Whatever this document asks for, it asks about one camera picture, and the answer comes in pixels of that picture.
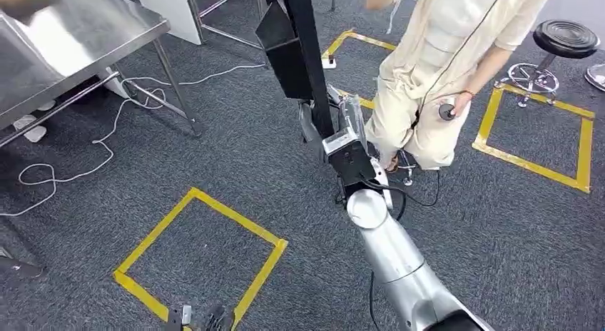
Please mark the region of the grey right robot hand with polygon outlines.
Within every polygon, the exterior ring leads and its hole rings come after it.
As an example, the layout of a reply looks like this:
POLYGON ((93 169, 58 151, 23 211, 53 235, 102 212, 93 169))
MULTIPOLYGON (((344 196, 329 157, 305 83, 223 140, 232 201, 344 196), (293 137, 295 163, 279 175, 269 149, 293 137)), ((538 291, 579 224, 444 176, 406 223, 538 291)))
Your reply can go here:
POLYGON ((350 148, 352 158, 361 163, 369 162, 367 141, 362 130, 361 98, 358 95, 346 94, 336 103, 337 130, 331 136, 321 136, 318 127, 312 120, 312 102, 299 101, 299 122, 304 142, 311 146, 325 161, 350 148))

